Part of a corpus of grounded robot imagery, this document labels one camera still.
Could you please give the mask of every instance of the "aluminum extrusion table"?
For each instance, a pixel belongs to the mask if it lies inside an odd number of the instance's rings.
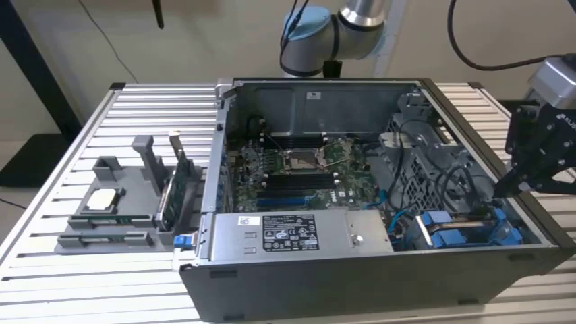
[[[489,92],[466,83],[439,84],[465,117],[507,161],[510,114]],[[67,226],[95,178],[101,155],[141,165],[135,135],[155,135],[155,153],[174,165],[169,131],[182,133],[187,156],[207,166],[215,129],[215,85],[129,84],[111,90],[77,142],[0,247],[0,322],[201,322],[171,253],[61,256]],[[573,173],[561,178],[574,180]],[[576,238],[576,198],[535,194]],[[403,312],[267,321],[266,323],[576,323],[576,258],[549,275],[519,280],[490,304]]]

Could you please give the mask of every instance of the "ventilation grille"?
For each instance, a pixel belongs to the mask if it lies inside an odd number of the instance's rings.
[[[403,188],[406,205],[414,204],[411,206],[411,211],[414,213],[438,209],[441,198],[434,190],[434,182],[429,179],[423,165],[417,157],[410,164],[409,170],[410,171],[403,168],[401,172],[401,180],[406,186],[406,188]]]
[[[393,119],[389,123],[387,132],[397,133],[398,129],[399,129],[399,127],[398,127],[397,121]]]

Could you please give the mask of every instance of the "circuit board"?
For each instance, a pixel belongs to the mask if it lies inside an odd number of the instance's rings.
[[[293,149],[249,141],[233,156],[235,212],[359,210],[379,200],[362,144],[353,138]]]

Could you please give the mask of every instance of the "black pole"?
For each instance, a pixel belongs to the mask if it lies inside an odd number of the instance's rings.
[[[73,143],[81,133],[81,122],[10,0],[0,0],[0,38],[65,139]]]

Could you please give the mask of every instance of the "floor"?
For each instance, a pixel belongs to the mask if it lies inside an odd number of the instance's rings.
[[[6,166],[27,141],[0,141],[0,169]],[[29,206],[37,196],[39,188],[0,187],[0,198]],[[0,202],[0,243],[5,241],[14,225],[21,219],[25,210]]]

